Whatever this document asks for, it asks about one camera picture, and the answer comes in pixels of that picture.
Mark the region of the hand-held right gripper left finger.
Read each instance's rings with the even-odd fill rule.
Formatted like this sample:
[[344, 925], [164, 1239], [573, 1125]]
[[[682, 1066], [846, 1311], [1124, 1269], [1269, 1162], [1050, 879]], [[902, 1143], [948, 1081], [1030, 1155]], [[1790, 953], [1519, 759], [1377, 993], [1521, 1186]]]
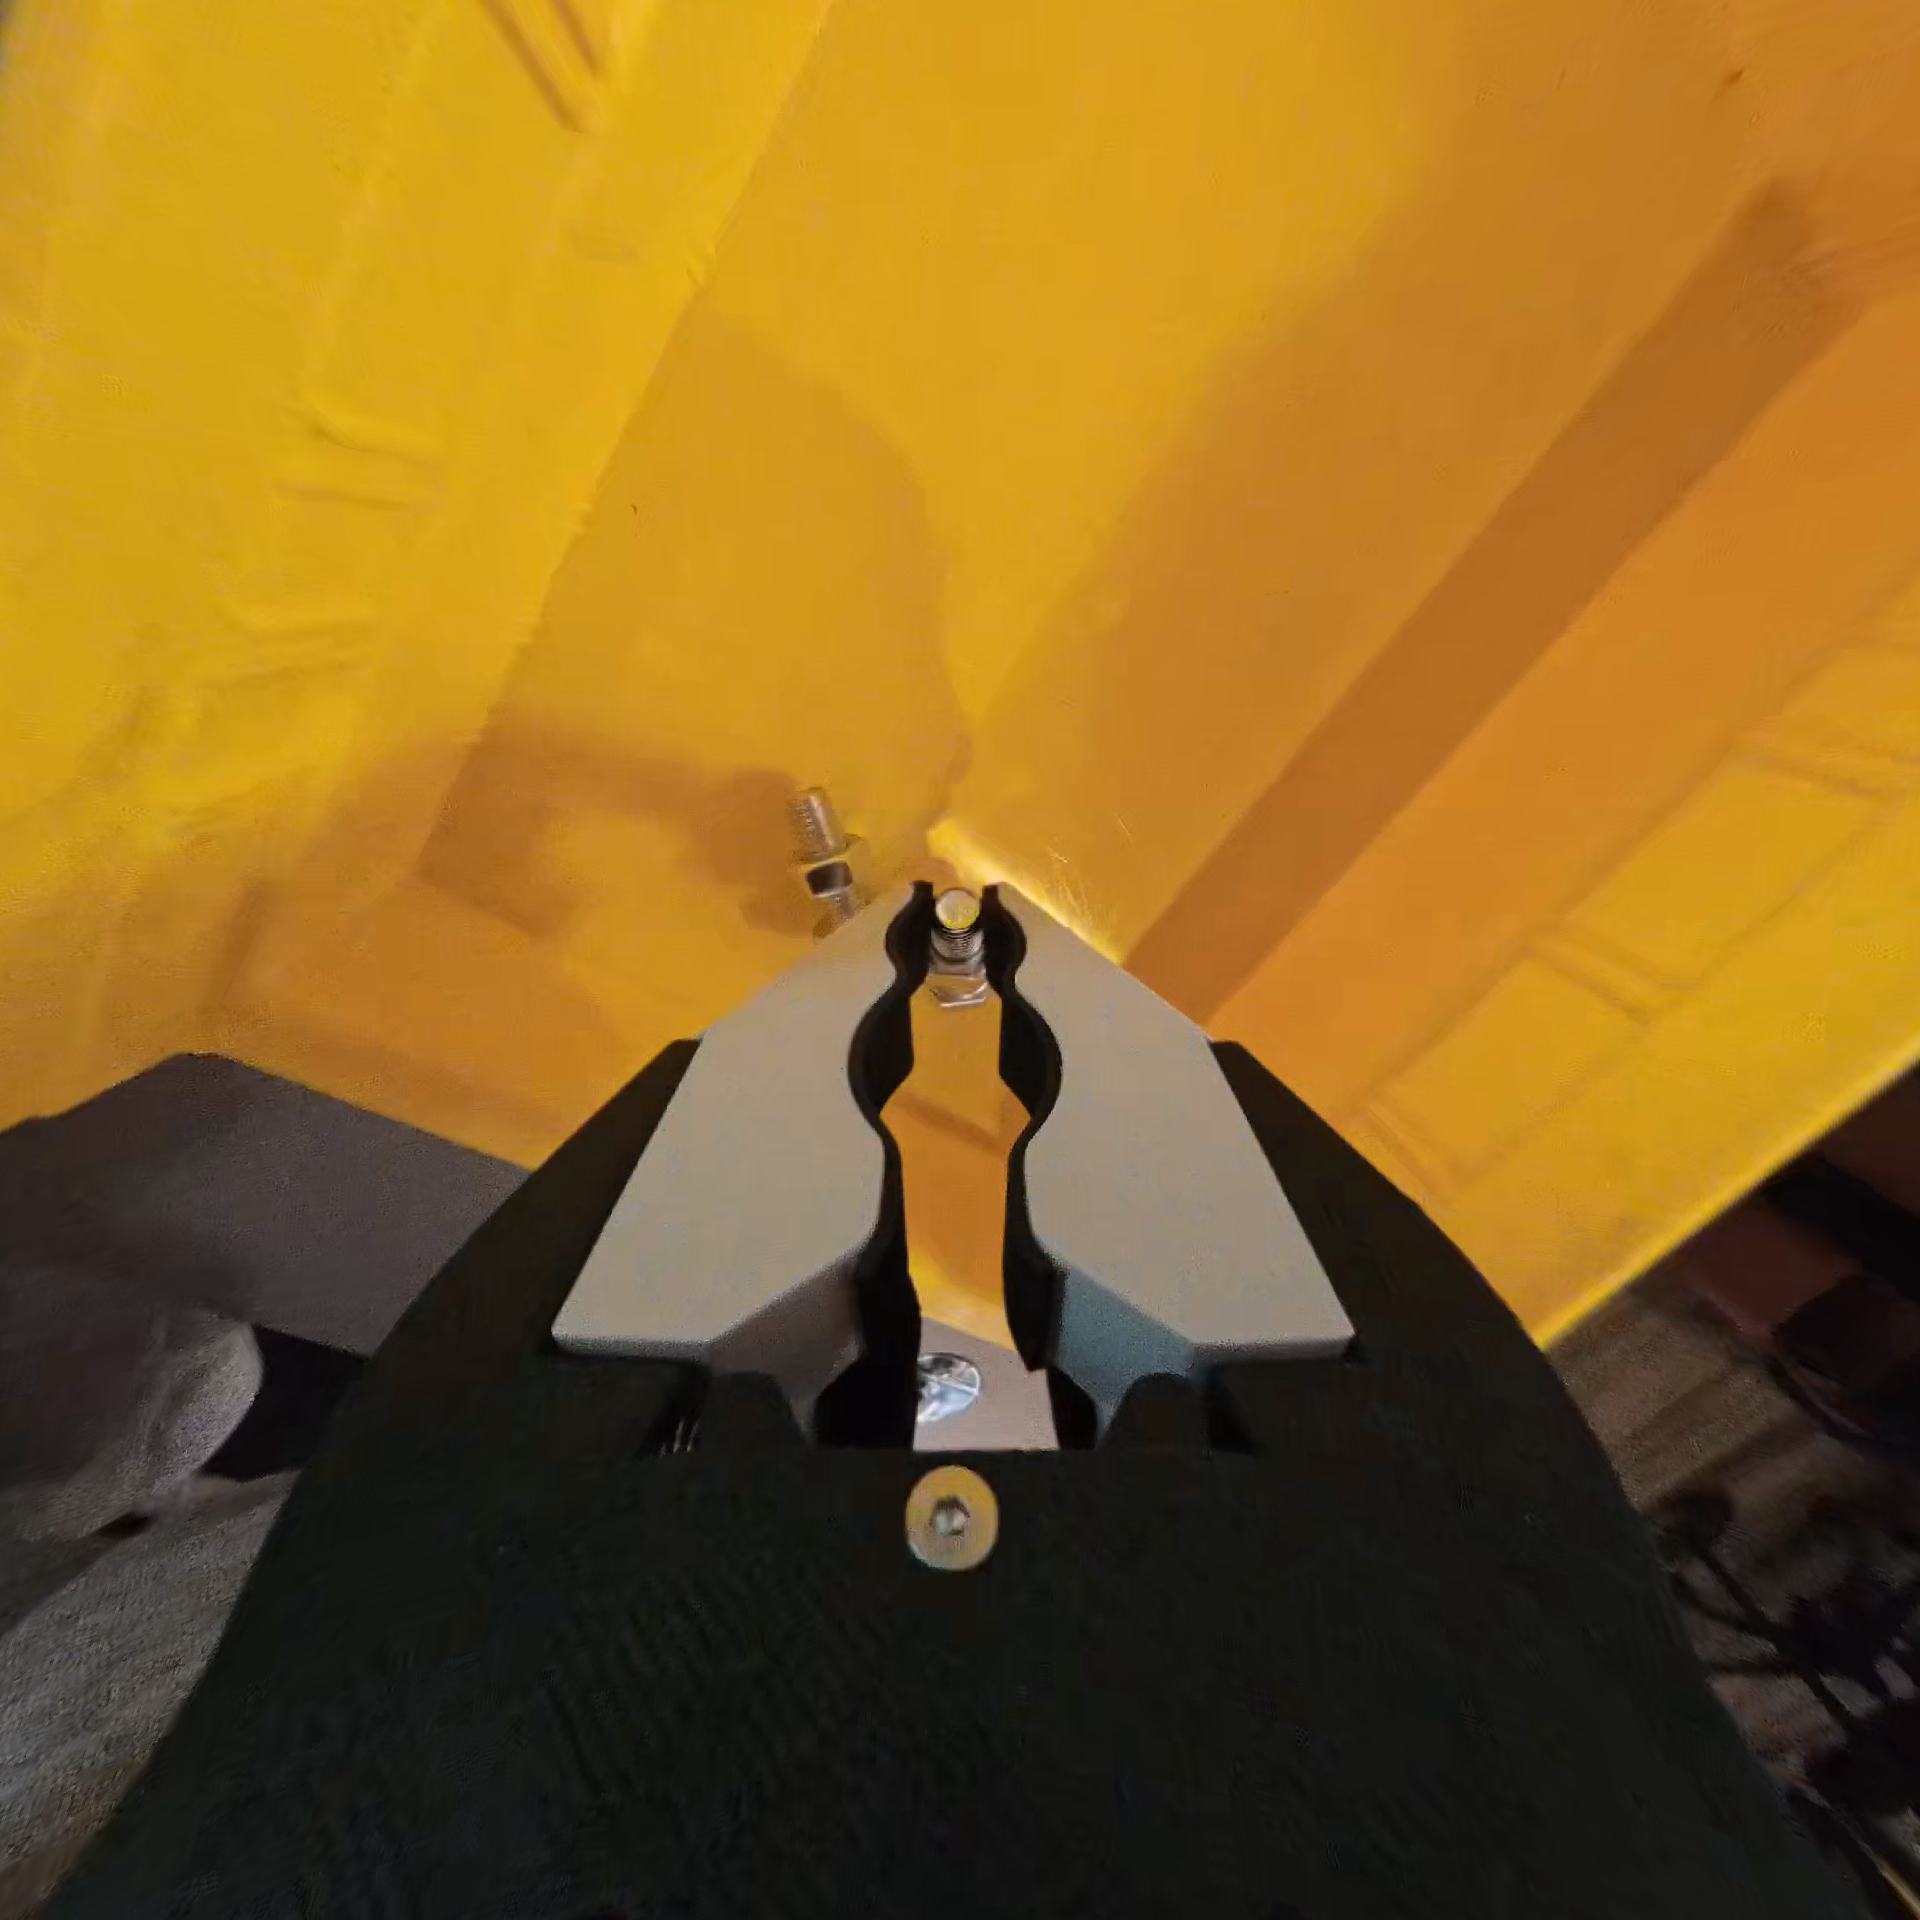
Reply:
[[911, 883], [700, 1034], [550, 1327], [565, 1353], [768, 1375], [812, 1437], [911, 1441], [921, 1305], [885, 1111], [919, 987]]

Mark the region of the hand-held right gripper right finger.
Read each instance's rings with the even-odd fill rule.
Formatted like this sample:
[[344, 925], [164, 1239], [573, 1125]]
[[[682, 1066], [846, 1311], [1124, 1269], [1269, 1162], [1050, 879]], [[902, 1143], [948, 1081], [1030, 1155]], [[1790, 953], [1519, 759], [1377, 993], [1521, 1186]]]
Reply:
[[1010, 881], [994, 883], [1001, 1293], [1062, 1449], [1165, 1375], [1341, 1360], [1354, 1327], [1208, 1033]]

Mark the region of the yellow plastic divided bin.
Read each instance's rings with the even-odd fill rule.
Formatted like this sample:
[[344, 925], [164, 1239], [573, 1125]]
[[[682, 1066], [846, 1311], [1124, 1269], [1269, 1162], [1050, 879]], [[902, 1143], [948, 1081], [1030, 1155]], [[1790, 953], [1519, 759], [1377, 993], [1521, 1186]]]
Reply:
[[522, 1166], [786, 795], [1554, 1336], [1914, 1066], [1914, 5], [4, 5], [4, 1122]]

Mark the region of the person's left forearm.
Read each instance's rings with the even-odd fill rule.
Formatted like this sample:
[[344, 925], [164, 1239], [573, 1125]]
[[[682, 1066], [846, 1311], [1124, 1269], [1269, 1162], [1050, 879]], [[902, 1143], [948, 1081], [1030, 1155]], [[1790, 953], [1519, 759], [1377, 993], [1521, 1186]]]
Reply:
[[113, 1286], [4, 1283], [4, 1557], [173, 1503], [256, 1401], [248, 1326]]

